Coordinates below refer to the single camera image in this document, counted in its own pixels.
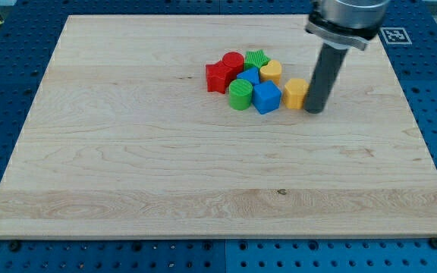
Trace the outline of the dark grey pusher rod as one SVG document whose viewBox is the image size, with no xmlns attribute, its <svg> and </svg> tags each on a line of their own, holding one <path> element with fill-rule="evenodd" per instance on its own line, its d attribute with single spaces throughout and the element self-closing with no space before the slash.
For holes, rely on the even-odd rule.
<svg viewBox="0 0 437 273">
<path fill-rule="evenodd" d="M 322 44 L 303 104 L 307 112 L 318 114 L 324 110 L 347 52 Z"/>
</svg>

